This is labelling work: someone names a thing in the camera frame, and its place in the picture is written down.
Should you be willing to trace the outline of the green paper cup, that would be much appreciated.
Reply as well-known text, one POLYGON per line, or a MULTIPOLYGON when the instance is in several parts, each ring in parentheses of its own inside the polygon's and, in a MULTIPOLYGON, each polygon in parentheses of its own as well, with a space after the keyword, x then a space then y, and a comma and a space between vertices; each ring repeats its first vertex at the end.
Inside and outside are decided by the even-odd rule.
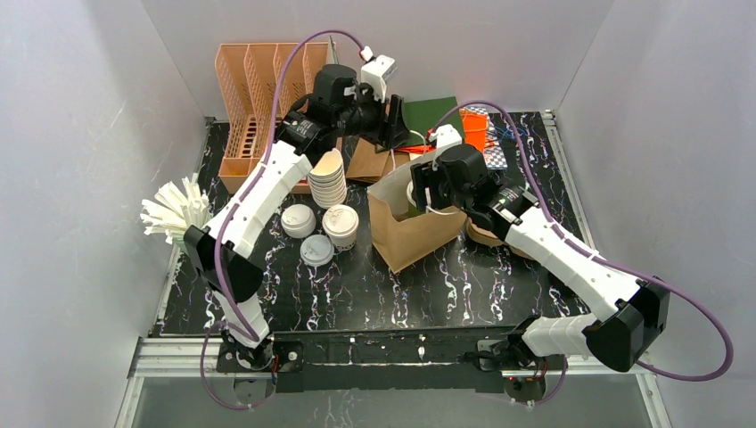
POLYGON ((407 184, 406 197, 408 201, 407 215, 410 218, 417 217, 426 213, 425 209, 419 209, 417 201, 415 200, 415 187, 414 183, 410 181, 407 184))

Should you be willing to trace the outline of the cardboard two-cup carrier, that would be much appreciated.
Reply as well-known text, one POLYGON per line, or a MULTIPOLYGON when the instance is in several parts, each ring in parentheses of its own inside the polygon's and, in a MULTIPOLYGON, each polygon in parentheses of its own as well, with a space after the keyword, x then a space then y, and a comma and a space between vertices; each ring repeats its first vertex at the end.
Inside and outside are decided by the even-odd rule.
POLYGON ((465 231, 468 237, 475 243, 488 246, 490 248, 507 246, 502 239, 497 238, 492 232, 476 226, 469 218, 465 223, 465 231))

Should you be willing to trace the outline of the stack of paper cups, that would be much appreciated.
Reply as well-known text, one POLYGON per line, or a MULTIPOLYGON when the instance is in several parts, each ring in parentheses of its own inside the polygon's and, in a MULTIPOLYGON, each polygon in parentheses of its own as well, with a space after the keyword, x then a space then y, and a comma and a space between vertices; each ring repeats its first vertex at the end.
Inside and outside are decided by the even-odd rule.
POLYGON ((347 197, 344 159, 338 149, 327 152, 308 173, 308 185, 316 204, 329 209, 347 197))

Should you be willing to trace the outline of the tan paper bag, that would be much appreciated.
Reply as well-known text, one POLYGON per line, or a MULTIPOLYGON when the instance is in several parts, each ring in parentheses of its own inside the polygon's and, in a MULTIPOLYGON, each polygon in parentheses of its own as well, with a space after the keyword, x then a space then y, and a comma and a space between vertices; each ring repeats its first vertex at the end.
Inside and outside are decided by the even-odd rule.
POLYGON ((454 207, 430 212, 410 208, 411 168, 435 158, 435 151, 428 152, 367 188, 373 246, 394 274, 456 238, 467 219, 454 207))

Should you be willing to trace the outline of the single white lid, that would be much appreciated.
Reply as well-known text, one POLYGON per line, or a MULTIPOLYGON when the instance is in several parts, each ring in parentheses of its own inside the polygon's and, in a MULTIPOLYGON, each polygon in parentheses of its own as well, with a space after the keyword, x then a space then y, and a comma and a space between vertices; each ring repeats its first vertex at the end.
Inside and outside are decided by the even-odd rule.
POLYGON ((323 228, 330 235, 346 236, 353 234, 358 227, 359 216, 348 205, 336 204, 323 216, 323 228))

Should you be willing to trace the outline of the single paper cup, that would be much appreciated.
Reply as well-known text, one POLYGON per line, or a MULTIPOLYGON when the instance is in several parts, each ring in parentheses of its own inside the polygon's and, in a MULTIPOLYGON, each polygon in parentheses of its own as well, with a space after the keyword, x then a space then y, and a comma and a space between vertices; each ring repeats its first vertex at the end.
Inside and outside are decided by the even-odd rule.
POLYGON ((323 215, 322 227, 340 251, 349 250, 355 245, 358 225, 357 212, 347 205, 334 205, 323 215))

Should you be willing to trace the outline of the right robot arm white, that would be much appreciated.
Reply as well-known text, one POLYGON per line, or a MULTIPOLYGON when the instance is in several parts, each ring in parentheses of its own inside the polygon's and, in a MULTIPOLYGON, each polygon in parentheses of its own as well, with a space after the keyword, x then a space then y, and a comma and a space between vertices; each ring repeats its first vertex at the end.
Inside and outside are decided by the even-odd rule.
POLYGON ((627 372, 664 329, 669 292, 600 264, 583 246, 546 218, 535 195, 488 170, 483 155, 454 145, 410 168, 413 199, 420 211, 460 209, 477 227, 524 252, 569 287, 590 312, 575 317, 531 317, 508 334, 501 350, 484 358, 527 365, 552 355, 595 357, 627 372))

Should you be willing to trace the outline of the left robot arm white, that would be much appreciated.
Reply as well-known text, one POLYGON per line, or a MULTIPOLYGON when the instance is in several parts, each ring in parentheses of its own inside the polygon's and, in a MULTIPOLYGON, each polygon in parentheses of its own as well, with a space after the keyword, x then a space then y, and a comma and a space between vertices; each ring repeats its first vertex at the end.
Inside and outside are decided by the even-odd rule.
POLYGON ((386 55, 360 70, 326 64, 312 93, 274 120, 272 139, 242 188, 206 225, 189 226, 184 234, 189 258, 216 293, 233 342, 254 366, 270 358, 269 326, 258 296, 264 270, 249 260, 254 245, 281 202, 338 138, 358 136, 387 149, 409 139, 403 100, 387 94, 395 69, 386 55))

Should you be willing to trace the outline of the dark green paper bag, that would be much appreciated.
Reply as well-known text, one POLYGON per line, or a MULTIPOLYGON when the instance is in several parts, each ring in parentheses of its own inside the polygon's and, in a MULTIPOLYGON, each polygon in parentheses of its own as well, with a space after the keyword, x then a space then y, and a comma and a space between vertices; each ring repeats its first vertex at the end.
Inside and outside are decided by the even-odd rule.
POLYGON ((406 129, 427 136, 428 131, 456 105, 458 102, 454 96, 423 101, 404 101, 401 118, 406 129))

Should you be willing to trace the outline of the white folder in organizer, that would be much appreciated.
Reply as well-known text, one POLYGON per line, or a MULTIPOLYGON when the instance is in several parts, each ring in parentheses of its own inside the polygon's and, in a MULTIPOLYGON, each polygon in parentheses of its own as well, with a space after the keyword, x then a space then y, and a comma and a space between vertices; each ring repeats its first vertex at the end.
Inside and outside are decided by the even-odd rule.
POLYGON ((327 44, 328 44, 327 63, 340 64, 341 62, 340 62, 339 55, 337 52, 337 45, 333 36, 329 36, 327 38, 327 44))

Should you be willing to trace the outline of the brown kraft paper bag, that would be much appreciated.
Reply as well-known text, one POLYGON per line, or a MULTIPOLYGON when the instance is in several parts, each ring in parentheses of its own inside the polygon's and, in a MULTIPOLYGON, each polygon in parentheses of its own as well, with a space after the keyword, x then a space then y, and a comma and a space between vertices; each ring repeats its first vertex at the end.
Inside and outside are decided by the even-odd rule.
POLYGON ((410 156, 407 153, 376 152, 372 144, 359 139, 349 161, 346 178, 372 184, 408 162, 410 162, 410 156))

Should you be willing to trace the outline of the orange paper bag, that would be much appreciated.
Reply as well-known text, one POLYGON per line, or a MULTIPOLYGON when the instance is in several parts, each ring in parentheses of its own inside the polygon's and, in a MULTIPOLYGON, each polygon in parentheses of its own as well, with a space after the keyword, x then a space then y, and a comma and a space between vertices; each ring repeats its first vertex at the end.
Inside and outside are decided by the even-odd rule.
MULTIPOLYGON (((463 124, 464 141, 474 146, 479 152, 485 152, 489 145, 489 115, 482 108, 468 107, 459 111, 463 124)), ((433 151, 434 148, 429 144, 409 146, 408 148, 399 149, 400 152, 408 153, 410 159, 433 151)))

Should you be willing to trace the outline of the pink desk file organizer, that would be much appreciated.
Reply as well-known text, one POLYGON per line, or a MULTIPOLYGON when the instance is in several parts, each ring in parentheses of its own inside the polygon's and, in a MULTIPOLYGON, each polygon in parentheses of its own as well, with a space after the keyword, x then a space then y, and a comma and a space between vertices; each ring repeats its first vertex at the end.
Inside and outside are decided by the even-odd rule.
POLYGON ((273 107, 277 80, 294 43, 223 44, 215 60, 218 83, 230 123, 219 178, 230 193, 238 192, 262 159, 269 123, 280 121, 291 105, 314 89, 314 77, 336 62, 329 42, 309 42, 295 55, 284 77, 278 107, 273 107))

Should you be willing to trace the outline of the loose white lid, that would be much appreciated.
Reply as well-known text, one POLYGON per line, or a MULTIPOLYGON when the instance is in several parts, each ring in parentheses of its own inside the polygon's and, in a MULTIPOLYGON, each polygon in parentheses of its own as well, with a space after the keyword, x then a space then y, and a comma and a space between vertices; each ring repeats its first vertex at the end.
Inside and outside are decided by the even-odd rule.
POLYGON ((311 235, 300 246, 300 258, 313 268, 328 264, 334 255, 334 246, 326 235, 311 235))

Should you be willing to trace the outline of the white wrapped straws bundle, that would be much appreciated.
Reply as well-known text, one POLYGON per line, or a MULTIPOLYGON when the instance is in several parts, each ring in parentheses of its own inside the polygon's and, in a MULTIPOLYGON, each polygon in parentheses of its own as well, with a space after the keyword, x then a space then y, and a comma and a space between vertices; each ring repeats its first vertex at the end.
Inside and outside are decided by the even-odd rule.
POLYGON ((165 242, 185 250, 184 236, 190 226, 202 228, 211 219, 210 200, 198 184, 198 173, 181 180, 182 188, 168 182, 154 200, 142 199, 139 218, 145 235, 164 235, 165 242))

